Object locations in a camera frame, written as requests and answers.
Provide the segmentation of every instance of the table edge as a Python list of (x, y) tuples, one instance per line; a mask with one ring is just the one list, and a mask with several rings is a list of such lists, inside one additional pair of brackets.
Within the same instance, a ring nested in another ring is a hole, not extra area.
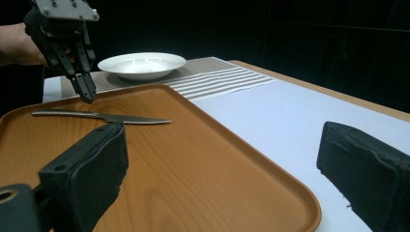
[(403, 121), (406, 121), (406, 122), (410, 122), (410, 114), (406, 113), (406, 112), (403, 112), (403, 111), (400, 111), (400, 110), (389, 108), (387, 106), (377, 104), (377, 103), (374, 103), (374, 102), (371, 102), (371, 101), (366, 101), (366, 100), (363, 100), (363, 99), (359, 99), (359, 98), (356, 98), (356, 97), (353, 97), (353, 96), (350, 96), (350, 95), (342, 94), (338, 91), (334, 91), (334, 90), (327, 89), (327, 88), (324, 88), (324, 87), (321, 87), (321, 86), (318, 86), (318, 85), (315, 85), (315, 84), (311, 84), (311, 83), (305, 82), (305, 81), (300, 80), (300, 79), (296, 79), (296, 78), (291, 77), (291, 76), (280, 74), (278, 72), (265, 70), (263, 68), (256, 67), (254, 65), (251, 65), (251, 64), (239, 61), (239, 60), (229, 60), (228, 62), (230, 62), (232, 64), (235, 64), (235, 65), (238, 65), (238, 66), (241, 66), (241, 67), (244, 67), (244, 68), (247, 68), (247, 69), (250, 69), (250, 70), (253, 70), (253, 71), (256, 71), (256, 72), (259, 72), (259, 73), (267, 74), (271, 77), (274, 77), (274, 78), (277, 78), (277, 79), (280, 79), (280, 80), (284, 80), (286, 82), (290, 82), (292, 84), (296, 84), (296, 85), (308, 88), (308, 89), (313, 90), (313, 91), (320, 92), (322, 94), (326, 94), (328, 96), (331, 96), (331, 97), (334, 97), (334, 98), (337, 98), (337, 99), (340, 99), (340, 100), (343, 100), (343, 101), (346, 101), (346, 102), (354, 103), (354, 104), (359, 105), (361, 107), (371, 109), (371, 110), (374, 110), (376, 112), (383, 113), (383, 114), (395, 117), (397, 119), (400, 119), (400, 120), (403, 120)]

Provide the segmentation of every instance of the plate rim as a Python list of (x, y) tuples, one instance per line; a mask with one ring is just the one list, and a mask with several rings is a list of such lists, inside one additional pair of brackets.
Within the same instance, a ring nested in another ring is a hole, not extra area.
[[(164, 70), (161, 70), (161, 71), (153, 71), (153, 72), (117, 72), (117, 71), (111, 71), (110, 69), (107, 69), (106, 67), (103, 67), (104, 63), (110, 62), (111, 60), (121, 59), (123, 57), (129, 57), (129, 56), (133, 57), (133, 56), (143, 56), (143, 55), (157, 55), (157, 56), (165, 56), (165, 57), (174, 57), (174, 58), (178, 59), (179, 62), (181, 62), (181, 63), (174, 66), (174, 67), (168, 68), (168, 69), (164, 69)], [(176, 55), (176, 54), (172, 54), (172, 53), (166, 53), (166, 52), (135, 52), (135, 53), (127, 53), (127, 54), (116, 55), (116, 56), (111, 56), (111, 57), (105, 58), (97, 64), (97, 67), (101, 71), (108, 72), (108, 73), (148, 74), (148, 73), (162, 73), (162, 72), (176, 70), (176, 69), (179, 69), (179, 68), (183, 67), (185, 64), (187, 64), (187, 60), (184, 57)]]

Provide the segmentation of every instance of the table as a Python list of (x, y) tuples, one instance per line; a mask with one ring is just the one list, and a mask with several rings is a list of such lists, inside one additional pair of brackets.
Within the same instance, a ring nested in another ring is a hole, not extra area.
[[(323, 124), (358, 128), (410, 154), (410, 115), (240, 61), (230, 63), (278, 81), (194, 104), (313, 191), (322, 208), (317, 231), (370, 231), (316, 168)], [(47, 101), (61, 98), (59, 81), (47, 80)]]

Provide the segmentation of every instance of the white plate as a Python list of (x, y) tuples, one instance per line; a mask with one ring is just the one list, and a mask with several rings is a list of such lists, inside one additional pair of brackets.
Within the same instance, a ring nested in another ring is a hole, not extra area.
[(154, 80), (183, 67), (186, 63), (181, 56), (142, 52), (107, 58), (99, 62), (98, 67), (102, 71), (130, 80)]

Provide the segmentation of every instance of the robotic arm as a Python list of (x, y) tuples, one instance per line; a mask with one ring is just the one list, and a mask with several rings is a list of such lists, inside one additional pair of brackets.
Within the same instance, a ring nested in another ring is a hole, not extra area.
[[(48, 67), (68, 78), (84, 102), (96, 98), (90, 71), (96, 60), (88, 37), (86, 21), (100, 16), (85, 0), (29, 0), (33, 5), (24, 18), (26, 33), (45, 57)], [(73, 53), (73, 63), (66, 55)]]

